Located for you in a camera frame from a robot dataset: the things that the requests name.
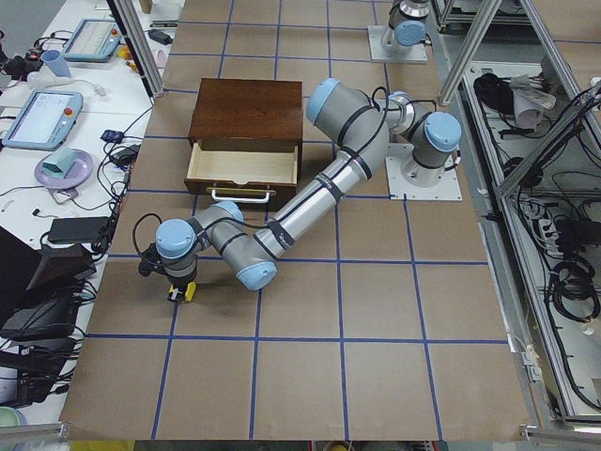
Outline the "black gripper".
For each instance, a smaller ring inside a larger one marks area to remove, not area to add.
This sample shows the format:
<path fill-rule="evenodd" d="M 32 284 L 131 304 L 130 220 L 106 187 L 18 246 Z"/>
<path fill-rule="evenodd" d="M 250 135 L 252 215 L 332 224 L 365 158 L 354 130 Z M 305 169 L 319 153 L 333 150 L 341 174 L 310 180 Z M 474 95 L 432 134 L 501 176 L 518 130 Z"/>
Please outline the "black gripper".
<path fill-rule="evenodd" d="M 197 263 L 187 265 L 186 267 L 178 268 L 175 265 L 165 268 L 167 278 L 171 284 L 167 300 L 171 303 L 180 303 L 182 301 L 182 294 L 187 284 L 195 282 L 197 275 Z"/>

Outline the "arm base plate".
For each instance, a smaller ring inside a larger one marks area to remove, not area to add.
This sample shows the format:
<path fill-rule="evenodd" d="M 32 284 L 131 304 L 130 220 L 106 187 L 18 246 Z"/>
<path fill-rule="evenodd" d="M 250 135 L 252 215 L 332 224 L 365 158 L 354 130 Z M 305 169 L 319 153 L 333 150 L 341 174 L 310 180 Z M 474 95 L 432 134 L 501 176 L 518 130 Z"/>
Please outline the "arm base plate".
<path fill-rule="evenodd" d="M 418 42 L 412 46 L 400 44 L 388 25 L 367 27 L 371 60 L 378 63 L 425 64 L 425 46 Z"/>
<path fill-rule="evenodd" d="M 389 195 L 392 200 L 462 200 L 454 169 L 427 169 L 413 160 L 413 145 L 390 143 L 385 160 Z"/>

